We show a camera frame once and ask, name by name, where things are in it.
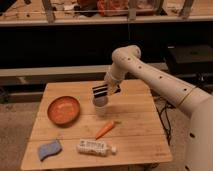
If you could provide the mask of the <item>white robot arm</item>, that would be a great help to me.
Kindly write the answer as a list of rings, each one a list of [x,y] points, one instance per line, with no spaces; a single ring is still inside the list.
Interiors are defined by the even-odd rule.
[[[112,65],[104,82],[114,94],[127,73],[144,81],[182,113],[190,117],[183,171],[213,171],[213,95],[140,60],[136,45],[112,52]]]

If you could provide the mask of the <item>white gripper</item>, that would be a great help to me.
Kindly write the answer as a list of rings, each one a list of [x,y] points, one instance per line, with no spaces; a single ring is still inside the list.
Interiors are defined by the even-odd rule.
[[[112,75],[107,73],[104,77],[104,82],[107,84],[108,94],[113,95],[121,91],[120,83],[121,81],[114,78]]]

